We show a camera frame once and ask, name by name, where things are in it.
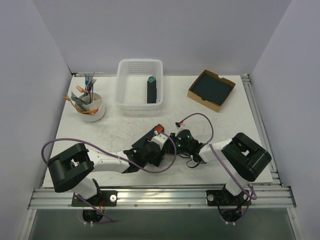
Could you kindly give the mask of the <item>orange plastic spoon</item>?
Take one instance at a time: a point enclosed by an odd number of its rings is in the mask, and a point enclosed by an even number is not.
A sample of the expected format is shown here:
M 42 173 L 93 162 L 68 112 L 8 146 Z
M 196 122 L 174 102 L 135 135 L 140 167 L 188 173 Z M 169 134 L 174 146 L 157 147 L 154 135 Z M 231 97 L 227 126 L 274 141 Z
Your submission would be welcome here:
M 159 132 L 164 132 L 164 127 L 162 125 L 158 125 L 155 130 L 159 133 Z

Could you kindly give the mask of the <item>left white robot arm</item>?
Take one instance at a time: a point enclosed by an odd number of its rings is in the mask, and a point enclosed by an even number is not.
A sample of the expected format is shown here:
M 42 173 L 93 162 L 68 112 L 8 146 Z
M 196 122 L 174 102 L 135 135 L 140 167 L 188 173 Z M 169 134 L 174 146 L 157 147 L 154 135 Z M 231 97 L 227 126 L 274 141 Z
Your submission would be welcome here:
M 97 180 L 89 178 L 91 172 L 116 172 L 131 174 L 147 164 L 158 166 L 165 154 L 164 143 L 147 141 L 142 148 L 132 148 L 115 153 L 115 157 L 92 151 L 77 143 L 48 161 L 48 170 L 54 191 L 72 191 L 90 206 L 97 205 L 102 191 Z

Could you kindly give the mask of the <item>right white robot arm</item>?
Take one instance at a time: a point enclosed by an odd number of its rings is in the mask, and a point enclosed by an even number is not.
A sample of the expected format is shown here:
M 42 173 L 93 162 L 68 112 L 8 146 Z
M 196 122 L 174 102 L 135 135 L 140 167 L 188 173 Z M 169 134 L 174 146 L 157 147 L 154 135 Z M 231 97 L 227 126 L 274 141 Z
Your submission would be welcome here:
M 231 164 L 235 172 L 221 193 L 222 200 L 228 205 L 239 200 L 242 189 L 254 182 L 272 160 L 267 150 L 242 132 L 216 143 L 199 142 L 187 128 L 171 133 L 170 137 L 177 153 L 197 164 L 223 160 Z

